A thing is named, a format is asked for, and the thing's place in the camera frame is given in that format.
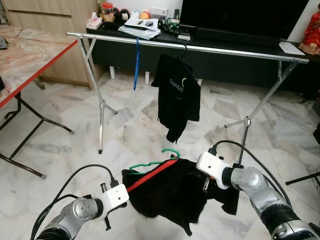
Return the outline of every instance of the crossed metal legs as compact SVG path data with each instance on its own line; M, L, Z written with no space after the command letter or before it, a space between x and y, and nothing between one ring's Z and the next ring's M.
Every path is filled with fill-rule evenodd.
M99 109L100 109L100 127L99 127L99 149L98 149L98 153L102 154L103 151L103 137L104 137L104 116L105 116L105 108L109 109L111 112L113 112L114 114L118 114L118 112L116 110L114 110L112 107L110 107L109 105L106 104L105 100L103 99L101 92L97 86L96 83L96 79L89 61L90 55L92 53L92 50L94 49L95 43L96 43L96 38L92 39L92 42L90 44L90 47L88 49L88 53L86 51L83 39L78 37L77 41L78 41L78 46L80 48L80 51L82 53L84 62L85 62L85 66L88 70L89 76L91 78L91 82L92 85L94 87L94 90L96 92L96 95L98 97L99 100Z
M7 157L3 154L0 153L0 158L7 161L8 163L15 165L19 168L22 168L24 170L29 171L30 173L33 173L35 175L37 175L38 177L45 179L46 175L28 167L25 166L19 162L16 162L13 160L13 158L16 156L16 154L19 152L19 150L25 145L25 143L31 138L31 136L36 132L36 130L41 126L41 124L43 122L48 122L50 124L56 125L60 128L63 128L65 130L67 130L68 132L70 132L71 134L74 134L75 132L72 131L71 129L69 129L68 127L52 121L44 116L42 116L41 114L39 114L36 110L34 110L29 104L27 104L24 100L21 99L21 93L19 92L15 98L17 99L17 110L16 111L10 111L8 112L4 118L6 119L6 121L0 126L0 131L21 111L21 104L24 105L27 109L29 109L33 114L35 114L38 118L40 118L40 122L32 129L32 131L28 134L28 136L26 136L26 138L20 143L20 145L14 150L14 152L10 155L10 157Z
M225 128L244 124L244 131L242 135L242 142L241 144L244 146L246 144L247 134L249 127L251 125L251 120L256 116L256 114L262 109L262 107L265 105L265 103L270 99L270 97L275 93L275 91L280 87L280 85L283 83L283 81L289 76L289 74L292 72L292 70L296 67L298 64L298 61L291 61L289 63L289 66L282 72L282 61L278 60L278 80L276 83L272 86L272 88L269 90L269 92L265 95L265 97L260 101L258 106L253 110L253 112L244 118L244 120L236 121L234 123L226 124L224 125ZM244 149L241 149L238 163L241 164L242 156L244 153Z

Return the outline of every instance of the green clothes hanger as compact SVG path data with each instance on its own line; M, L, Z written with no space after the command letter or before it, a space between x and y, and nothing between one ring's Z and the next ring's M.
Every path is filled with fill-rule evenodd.
M171 152L174 152L176 154L175 157L170 157L171 160L177 160L180 158L180 153L177 151L177 150L174 150L172 148L164 148L161 150L162 153L164 152L167 152L167 151L171 151ZM162 164L163 161L152 161L152 162L149 162L147 164L137 164L137 165L133 165L131 167L129 167L129 170L130 170L130 173L128 173L129 175L144 175L146 174L145 172L134 172L134 168L137 168L137 167L148 167L148 166L151 166L153 164Z

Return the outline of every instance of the marble tabletop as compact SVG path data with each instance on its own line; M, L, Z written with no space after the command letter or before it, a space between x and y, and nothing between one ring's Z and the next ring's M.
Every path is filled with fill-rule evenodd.
M6 89L0 94L0 108L51 66L76 43L72 37L53 32L0 27L7 49L0 50L0 76Z

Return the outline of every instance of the printed logo on shirt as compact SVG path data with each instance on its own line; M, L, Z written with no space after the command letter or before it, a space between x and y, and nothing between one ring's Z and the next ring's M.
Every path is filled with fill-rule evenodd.
M184 80L186 80L187 78L183 78L182 79L182 86L178 85L176 82L174 82L172 79L170 79L170 84L175 87L178 91L183 92L184 90Z

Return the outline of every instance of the television screen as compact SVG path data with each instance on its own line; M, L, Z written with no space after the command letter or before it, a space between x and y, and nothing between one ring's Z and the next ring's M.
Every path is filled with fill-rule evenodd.
M180 24L287 39L308 1L183 0Z

